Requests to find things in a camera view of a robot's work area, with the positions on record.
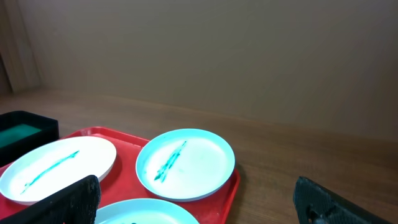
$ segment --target white plate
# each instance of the white plate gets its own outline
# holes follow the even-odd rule
[[[88,176],[101,181],[112,169],[116,148],[103,138],[75,137],[51,142],[23,155],[0,177],[0,193],[32,205]]]
[[[171,202],[140,198],[97,210],[95,224],[199,224],[185,209]]]
[[[148,142],[138,155],[136,172],[152,193],[189,202],[216,192],[234,166],[234,153],[223,138],[209,131],[179,129]]]

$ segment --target brown table surface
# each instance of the brown table surface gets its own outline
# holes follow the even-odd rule
[[[231,144],[242,177],[228,223],[298,223],[292,197],[300,175],[398,223],[398,142],[50,90],[0,97],[0,113],[14,110],[57,119],[61,136],[90,126],[147,139],[178,128],[219,134]]]

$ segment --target black box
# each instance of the black box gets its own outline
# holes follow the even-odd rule
[[[17,129],[28,134],[18,139]],[[27,152],[59,139],[58,121],[26,111],[0,115],[0,167],[17,160]]]

